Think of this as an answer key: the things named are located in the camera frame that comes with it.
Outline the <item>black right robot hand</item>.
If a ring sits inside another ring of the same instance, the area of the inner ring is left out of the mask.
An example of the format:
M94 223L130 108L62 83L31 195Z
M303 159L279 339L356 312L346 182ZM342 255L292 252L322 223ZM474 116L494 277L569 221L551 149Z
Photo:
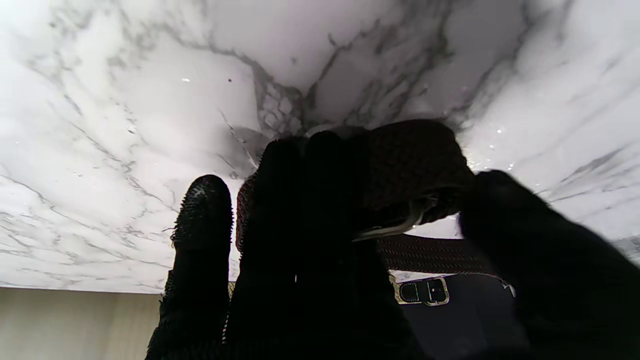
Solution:
M346 142L317 133L263 153L240 273L228 294L233 209L216 175L185 194L147 360L426 360L374 243L353 241ZM501 170L464 196L464 239L515 289L529 345L471 360L637 360L638 267Z

